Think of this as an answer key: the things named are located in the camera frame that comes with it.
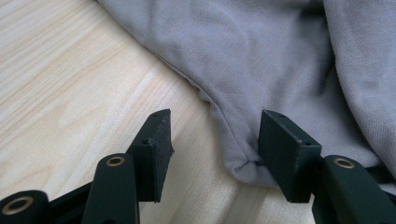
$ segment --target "wooden table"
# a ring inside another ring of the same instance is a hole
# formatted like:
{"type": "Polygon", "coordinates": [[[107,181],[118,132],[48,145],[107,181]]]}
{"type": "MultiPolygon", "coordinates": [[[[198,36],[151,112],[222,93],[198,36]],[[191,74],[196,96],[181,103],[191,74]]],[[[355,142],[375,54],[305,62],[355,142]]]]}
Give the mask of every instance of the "wooden table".
{"type": "Polygon", "coordinates": [[[92,181],[165,108],[176,153],[141,223],[314,223],[311,204],[229,175],[209,104],[97,2],[0,1],[1,199],[41,189],[53,200],[92,181]]]}

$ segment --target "screw hole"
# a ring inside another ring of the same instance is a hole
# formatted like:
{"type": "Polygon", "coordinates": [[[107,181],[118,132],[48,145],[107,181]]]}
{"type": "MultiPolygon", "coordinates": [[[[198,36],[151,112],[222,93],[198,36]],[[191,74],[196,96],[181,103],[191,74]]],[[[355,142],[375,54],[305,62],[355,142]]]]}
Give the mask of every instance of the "screw hole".
{"type": "Polygon", "coordinates": [[[118,166],[121,165],[125,162],[125,159],[123,157],[112,157],[107,160],[106,164],[108,166],[118,166]]]}
{"type": "Polygon", "coordinates": [[[33,201],[30,196],[14,199],[3,207],[2,213],[7,216],[17,214],[32,205],[33,201]]]}
{"type": "Polygon", "coordinates": [[[355,164],[353,164],[351,161],[347,161],[347,160],[344,160],[342,158],[334,159],[334,163],[339,165],[339,166],[341,166],[341,167],[347,168],[347,169],[355,168],[355,164]]]}

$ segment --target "gray cloth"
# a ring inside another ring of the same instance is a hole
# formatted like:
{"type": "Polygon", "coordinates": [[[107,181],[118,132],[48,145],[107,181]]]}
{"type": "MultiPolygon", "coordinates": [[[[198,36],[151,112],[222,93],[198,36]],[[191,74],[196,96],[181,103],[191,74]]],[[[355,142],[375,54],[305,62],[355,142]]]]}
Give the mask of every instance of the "gray cloth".
{"type": "Polygon", "coordinates": [[[263,109],[294,120],[322,156],[396,176],[396,1],[99,2],[200,90],[238,180],[276,185],[258,164],[263,109]]]}

